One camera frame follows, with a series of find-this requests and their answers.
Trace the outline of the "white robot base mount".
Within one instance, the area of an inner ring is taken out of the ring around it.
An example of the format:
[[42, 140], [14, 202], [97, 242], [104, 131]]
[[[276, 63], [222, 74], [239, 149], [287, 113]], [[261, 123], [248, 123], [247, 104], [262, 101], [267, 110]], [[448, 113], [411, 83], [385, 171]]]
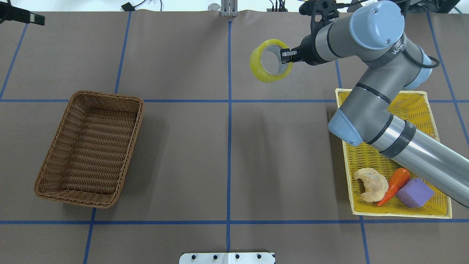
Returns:
[[184, 253], [179, 264], [276, 264], [276, 257], [269, 252]]

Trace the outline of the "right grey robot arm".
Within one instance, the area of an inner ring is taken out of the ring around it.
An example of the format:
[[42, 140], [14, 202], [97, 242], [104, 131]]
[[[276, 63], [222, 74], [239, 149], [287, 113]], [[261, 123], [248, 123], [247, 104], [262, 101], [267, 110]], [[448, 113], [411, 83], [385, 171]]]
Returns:
[[299, 13], [311, 17], [310, 35], [282, 50], [282, 63], [316, 66], [358, 57], [368, 69], [330, 119], [330, 132], [352, 146], [372, 146], [467, 207], [468, 160], [388, 111], [399, 92], [425, 82], [438, 61], [406, 36], [405, 17], [392, 1], [333, 21], [338, 6], [335, 0], [303, 2]]

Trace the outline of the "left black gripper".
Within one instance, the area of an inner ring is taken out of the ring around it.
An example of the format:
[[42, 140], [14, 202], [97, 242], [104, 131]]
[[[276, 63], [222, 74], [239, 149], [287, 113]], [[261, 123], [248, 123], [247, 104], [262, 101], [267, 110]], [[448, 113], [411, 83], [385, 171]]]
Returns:
[[0, 4], [0, 23], [5, 21], [16, 21], [25, 24], [33, 23], [34, 25], [45, 25], [45, 17], [32, 13], [12, 4]]

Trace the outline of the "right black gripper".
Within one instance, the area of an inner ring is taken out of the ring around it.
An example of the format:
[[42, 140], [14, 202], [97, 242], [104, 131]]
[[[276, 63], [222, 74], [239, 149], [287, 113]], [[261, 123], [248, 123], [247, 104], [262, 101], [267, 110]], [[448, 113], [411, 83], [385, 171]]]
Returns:
[[281, 62], [305, 62], [311, 66], [322, 65], [328, 61], [318, 54], [315, 48], [315, 37], [307, 35], [303, 38], [300, 46], [293, 49], [285, 48], [280, 50]]

